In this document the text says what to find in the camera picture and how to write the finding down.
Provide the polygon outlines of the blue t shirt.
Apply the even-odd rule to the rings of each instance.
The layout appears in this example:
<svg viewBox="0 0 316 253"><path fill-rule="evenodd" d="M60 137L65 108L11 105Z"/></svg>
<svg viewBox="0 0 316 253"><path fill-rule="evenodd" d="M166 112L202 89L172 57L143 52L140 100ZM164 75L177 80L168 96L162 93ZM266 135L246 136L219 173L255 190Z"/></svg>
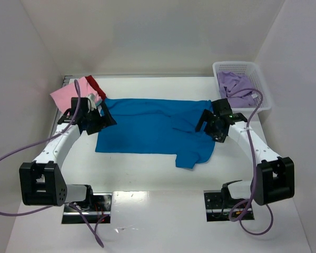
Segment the blue t shirt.
<svg viewBox="0 0 316 253"><path fill-rule="evenodd" d="M98 133L98 153L174 154L177 168L210 159L215 142L195 127L211 101L106 99L116 121Z"/></svg>

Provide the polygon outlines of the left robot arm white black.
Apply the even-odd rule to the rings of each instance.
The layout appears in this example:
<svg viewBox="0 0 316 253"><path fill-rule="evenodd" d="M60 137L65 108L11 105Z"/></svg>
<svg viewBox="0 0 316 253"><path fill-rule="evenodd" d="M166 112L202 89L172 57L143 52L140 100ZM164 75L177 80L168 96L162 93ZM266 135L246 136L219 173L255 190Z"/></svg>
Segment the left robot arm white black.
<svg viewBox="0 0 316 253"><path fill-rule="evenodd" d="M62 206L76 203L93 205L93 190L88 184L67 184L62 165L73 144L88 135L116 125L105 102L96 105L91 98L71 99L71 106L57 122L55 134L43 151L19 168L22 201L27 206Z"/></svg>

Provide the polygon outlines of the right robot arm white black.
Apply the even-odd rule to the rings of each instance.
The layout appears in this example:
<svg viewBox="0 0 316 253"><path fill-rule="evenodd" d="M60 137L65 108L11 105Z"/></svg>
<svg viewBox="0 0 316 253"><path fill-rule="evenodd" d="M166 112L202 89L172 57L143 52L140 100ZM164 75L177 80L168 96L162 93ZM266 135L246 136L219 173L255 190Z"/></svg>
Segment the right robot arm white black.
<svg viewBox="0 0 316 253"><path fill-rule="evenodd" d="M260 206L293 198L294 162L281 157L254 132L242 113L233 113L227 99L213 101L212 111L205 109L195 127L203 130L215 142L226 138L235 141L252 161L252 199Z"/></svg>

